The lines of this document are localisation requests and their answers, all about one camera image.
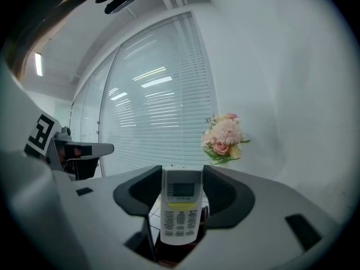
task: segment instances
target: remote control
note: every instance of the remote control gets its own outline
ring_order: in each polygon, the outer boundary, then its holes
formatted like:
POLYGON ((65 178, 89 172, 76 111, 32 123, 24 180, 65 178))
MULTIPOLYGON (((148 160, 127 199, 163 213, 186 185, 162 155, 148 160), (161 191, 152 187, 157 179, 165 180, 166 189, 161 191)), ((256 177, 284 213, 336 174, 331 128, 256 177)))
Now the remote control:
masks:
POLYGON ((196 240, 203 204, 203 171, 163 167, 160 239, 169 245, 196 240))

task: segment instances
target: yellow button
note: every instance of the yellow button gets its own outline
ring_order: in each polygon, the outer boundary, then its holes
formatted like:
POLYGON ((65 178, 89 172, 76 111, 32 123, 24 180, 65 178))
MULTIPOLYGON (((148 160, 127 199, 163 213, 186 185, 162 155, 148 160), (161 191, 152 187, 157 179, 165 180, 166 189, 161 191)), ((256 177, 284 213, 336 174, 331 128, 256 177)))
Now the yellow button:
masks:
POLYGON ((186 211, 196 208, 195 202, 188 203, 168 203, 168 206, 177 211, 186 211))

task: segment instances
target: remote control display screen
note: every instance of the remote control display screen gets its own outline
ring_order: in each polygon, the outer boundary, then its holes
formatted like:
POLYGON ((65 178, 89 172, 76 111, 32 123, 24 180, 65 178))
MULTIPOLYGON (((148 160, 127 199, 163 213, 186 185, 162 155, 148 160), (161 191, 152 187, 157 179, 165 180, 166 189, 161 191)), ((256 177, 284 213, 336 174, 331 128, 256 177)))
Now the remote control display screen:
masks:
POLYGON ((174 183, 173 196, 174 197, 189 197, 194 195, 194 183, 174 183))

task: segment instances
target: window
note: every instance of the window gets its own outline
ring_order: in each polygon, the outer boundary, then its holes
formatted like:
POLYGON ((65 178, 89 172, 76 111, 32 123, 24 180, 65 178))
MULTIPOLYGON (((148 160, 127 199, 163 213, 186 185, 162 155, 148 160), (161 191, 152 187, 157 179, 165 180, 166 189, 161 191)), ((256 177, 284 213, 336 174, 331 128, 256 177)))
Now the window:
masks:
POLYGON ((96 67, 74 100, 70 121, 73 141, 98 142, 101 100, 115 52, 96 67))
POLYGON ((107 176, 149 165, 203 165, 211 116, 203 51, 190 13, 145 29, 122 44, 106 82, 100 142, 107 176))

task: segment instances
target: flower bouquet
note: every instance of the flower bouquet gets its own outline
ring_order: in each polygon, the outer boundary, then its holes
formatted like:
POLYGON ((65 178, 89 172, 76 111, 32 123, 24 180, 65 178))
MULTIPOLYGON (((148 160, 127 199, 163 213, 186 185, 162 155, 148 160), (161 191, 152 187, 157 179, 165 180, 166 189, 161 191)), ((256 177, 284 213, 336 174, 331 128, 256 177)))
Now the flower bouquet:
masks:
POLYGON ((239 117, 233 113, 207 118, 210 128, 201 139, 201 147, 210 157, 212 165, 223 164, 241 158, 239 143, 249 143, 240 129, 239 117))

